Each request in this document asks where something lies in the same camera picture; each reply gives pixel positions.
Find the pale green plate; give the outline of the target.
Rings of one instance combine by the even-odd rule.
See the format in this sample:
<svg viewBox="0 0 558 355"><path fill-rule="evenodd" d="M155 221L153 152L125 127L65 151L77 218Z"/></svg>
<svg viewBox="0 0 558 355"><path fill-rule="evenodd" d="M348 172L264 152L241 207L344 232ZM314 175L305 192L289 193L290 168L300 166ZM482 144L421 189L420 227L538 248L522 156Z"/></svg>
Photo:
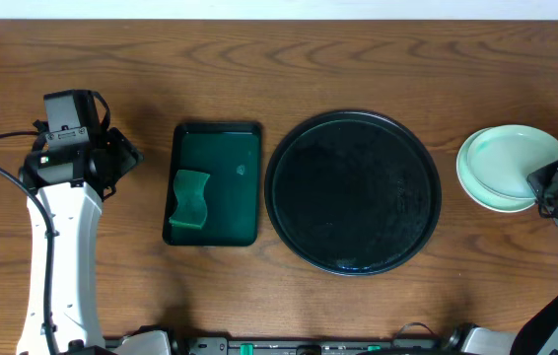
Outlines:
<svg viewBox="0 0 558 355"><path fill-rule="evenodd" d="M465 193L477 204L500 213L518 213L534 205L533 199L517 200L498 195L484 187L471 173L467 163L467 152L472 142L486 128L470 135L461 145L456 156L456 175Z"/></svg>
<svg viewBox="0 0 558 355"><path fill-rule="evenodd" d="M517 200L534 199L526 178L558 161L558 140L530 126L496 126L472 141L466 161L473 177L492 192Z"/></svg>

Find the green sponge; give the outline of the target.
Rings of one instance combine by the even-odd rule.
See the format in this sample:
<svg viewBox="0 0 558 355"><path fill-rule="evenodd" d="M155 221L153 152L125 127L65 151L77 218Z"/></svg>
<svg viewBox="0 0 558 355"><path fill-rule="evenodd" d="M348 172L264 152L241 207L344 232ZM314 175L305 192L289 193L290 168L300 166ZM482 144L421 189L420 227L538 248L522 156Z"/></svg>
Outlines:
<svg viewBox="0 0 558 355"><path fill-rule="evenodd" d="M208 216L205 187L209 177L209 174L197 171L176 172L173 184L176 208L169 218L173 227L193 230L204 227Z"/></svg>

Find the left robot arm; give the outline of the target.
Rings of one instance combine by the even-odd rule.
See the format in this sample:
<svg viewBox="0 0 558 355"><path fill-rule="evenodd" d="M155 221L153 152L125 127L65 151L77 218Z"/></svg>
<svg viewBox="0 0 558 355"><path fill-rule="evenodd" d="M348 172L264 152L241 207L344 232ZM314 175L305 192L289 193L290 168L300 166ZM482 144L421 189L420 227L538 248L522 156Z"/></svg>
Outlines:
<svg viewBox="0 0 558 355"><path fill-rule="evenodd" d="M142 154L116 128L44 134L25 158L32 263L19 354L104 349L96 298L96 236L104 201Z"/></svg>

